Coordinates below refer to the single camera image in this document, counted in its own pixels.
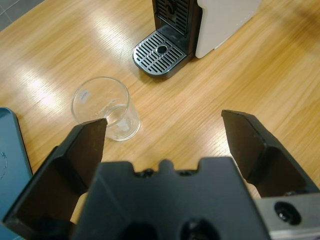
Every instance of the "measuring glass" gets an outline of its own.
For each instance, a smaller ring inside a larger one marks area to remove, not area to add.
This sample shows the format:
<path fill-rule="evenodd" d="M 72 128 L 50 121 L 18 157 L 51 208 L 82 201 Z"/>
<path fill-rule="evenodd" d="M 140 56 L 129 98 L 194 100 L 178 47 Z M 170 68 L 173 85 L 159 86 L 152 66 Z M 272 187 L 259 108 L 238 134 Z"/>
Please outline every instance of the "measuring glass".
<path fill-rule="evenodd" d="M 140 128 L 128 89 L 112 77 L 98 76 L 84 82 L 73 96 L 71 112 L 79 124 L 106 118 L 105 137 L 115 141 L 131 139 Z"/>

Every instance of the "wooden table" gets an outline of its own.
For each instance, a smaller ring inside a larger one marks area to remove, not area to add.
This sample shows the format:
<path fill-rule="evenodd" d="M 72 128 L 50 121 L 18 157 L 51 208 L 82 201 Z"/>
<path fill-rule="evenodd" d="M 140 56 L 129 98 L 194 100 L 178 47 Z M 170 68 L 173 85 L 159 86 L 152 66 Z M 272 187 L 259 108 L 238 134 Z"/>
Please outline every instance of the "wooden table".
<path fill-rule="evenodd" d="M 256 115 L 320 186 L 319 0 L 264 0 L 219 49 L 166 81 L 132 60 L 154 29 L 151 0 L 45 0 L 0 32 L 0 106 L 17 114 L 33 172 L 76 125 L 77 87 L 111 76 L 142 125 L 126 142 L 106 140 L 103 161 L 195 169 L 201 157 L 230 156 L 230 109 Z"/>

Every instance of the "espresso machine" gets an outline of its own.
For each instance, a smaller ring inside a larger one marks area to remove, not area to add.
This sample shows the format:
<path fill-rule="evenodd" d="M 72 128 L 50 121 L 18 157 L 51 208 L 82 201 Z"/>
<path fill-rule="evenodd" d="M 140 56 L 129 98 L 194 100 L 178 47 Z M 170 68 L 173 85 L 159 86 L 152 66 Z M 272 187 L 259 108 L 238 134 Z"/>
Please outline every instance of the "espresso machine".
<path fill-rule="evenodd" d="M 217 49 L 257 12 L 261 0 L 152 0 L 155 31 L 133 50 L 152 78 L 173 76 L 194 56 Z"/>

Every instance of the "drip tray grate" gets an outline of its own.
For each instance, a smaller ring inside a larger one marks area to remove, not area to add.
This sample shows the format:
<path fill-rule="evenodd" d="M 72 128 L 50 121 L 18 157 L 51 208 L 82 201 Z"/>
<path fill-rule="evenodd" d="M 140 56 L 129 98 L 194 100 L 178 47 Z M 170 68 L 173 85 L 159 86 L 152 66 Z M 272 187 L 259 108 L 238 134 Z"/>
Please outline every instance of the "drip tray grate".
<path fill-rule="evenodd" d="M 133 50 L 133 60 L 147 74 L 162 76 L 187 55 L 166 37 L 154 31 Z"/>

